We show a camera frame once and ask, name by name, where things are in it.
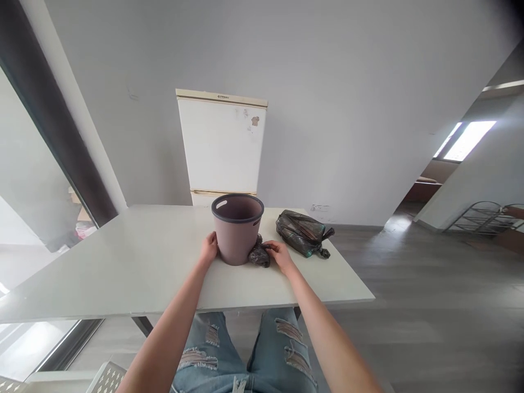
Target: ripped jeans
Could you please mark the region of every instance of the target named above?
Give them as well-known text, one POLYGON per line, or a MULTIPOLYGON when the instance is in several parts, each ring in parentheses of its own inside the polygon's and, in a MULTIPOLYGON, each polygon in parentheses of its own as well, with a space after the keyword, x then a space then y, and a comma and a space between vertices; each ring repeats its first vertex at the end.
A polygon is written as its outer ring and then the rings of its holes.
POLYGON ((196 314, 171 393, 314 393, 307 346, 292 307, 264 312, 246 365, 221 312, 196 314))

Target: glass door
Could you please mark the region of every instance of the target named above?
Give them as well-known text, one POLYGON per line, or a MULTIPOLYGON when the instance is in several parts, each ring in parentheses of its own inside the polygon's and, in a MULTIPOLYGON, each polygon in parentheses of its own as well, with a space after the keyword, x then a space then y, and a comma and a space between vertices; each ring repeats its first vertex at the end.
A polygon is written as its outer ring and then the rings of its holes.
MULTIPOLYGON (((0 66, 1 297, 116 210, 18 1, 0 2, 0 66)), ((0 376, 65 370, 101 322, 0 325, 0 376)))

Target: white refrigerator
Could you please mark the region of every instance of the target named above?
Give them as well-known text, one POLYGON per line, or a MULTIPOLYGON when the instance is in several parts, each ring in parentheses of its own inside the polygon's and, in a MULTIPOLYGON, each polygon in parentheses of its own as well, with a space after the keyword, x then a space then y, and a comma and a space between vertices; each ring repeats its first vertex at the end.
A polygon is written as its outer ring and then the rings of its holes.
POLYGON ((194 206, 256 195, 267 101, 176 89, 194 206))

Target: hand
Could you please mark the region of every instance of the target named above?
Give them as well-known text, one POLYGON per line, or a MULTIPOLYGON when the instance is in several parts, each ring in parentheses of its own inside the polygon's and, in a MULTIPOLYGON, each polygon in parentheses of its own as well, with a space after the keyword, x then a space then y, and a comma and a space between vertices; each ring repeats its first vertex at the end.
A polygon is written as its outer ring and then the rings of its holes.
POLYGON ((266 241, 265 246, 270 246, 266 251, 270 257, 274 258, 278 267, 286 277, 289 278, 289 275, 292 272, 298 271, 295 263, 289 256, 288 248, 284 243, 277 242, 275 240, 266 241))
POLYGON ((213 231, 202 240, 202 248, 200 249, 200 258, 198 261, 206 266, 211 265, 211 262, 213 262, 217 256, 217 251, 217 233, 213 231))

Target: black plastic bag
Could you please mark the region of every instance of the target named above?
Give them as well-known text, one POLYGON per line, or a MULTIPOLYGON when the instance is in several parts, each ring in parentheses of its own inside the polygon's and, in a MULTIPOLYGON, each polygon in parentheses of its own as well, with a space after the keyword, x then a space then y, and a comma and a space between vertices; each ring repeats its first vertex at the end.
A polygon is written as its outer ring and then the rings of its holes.
POLYGON ((284 210, 277 219, 277 232, 282 239, 309 258, 313 253, 319 253, 324 258, 329 258, 330 253, 322 248, 322 241, 335 234, 335 230, 311 218, 291 210, 284 210))
POLYGON ((269 265, 271 264, 271 258, 265 250, 265 248, 267 247, 268 246, 262 245, 262 236, 258 234, 257 243, 255 244, 253 249, 249 251, 249 255, 247 256, 249 262, 256 266, 269 267, 269 265))

